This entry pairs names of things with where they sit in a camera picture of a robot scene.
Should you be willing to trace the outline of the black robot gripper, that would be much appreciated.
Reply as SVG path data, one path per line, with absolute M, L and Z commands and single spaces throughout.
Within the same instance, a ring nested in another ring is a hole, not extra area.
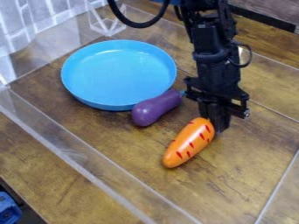
M 229 127 L 231 116 L 247 118 L 249 93 L 239 87 L 239 51 L 215 54 L 193 53 L 198 76 L 187 77 L 187 97 L 199 103 L 201 117 L 209 119 L 219 135 Z

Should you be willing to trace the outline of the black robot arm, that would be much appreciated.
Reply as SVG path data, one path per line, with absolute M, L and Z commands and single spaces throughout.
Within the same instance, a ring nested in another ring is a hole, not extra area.
M 237 20 L 229 0 L 182 0 L 174 8 L 194 45 L 198 71 L 195 77 L 185 79 L 186 96 L 198 102 L 201 116 L 222 133 L 234 116 L 250 116 L 250 96 L 239 87 L 241 69 L 249 63 L 239 59 L 243 44 L 234 39 Z

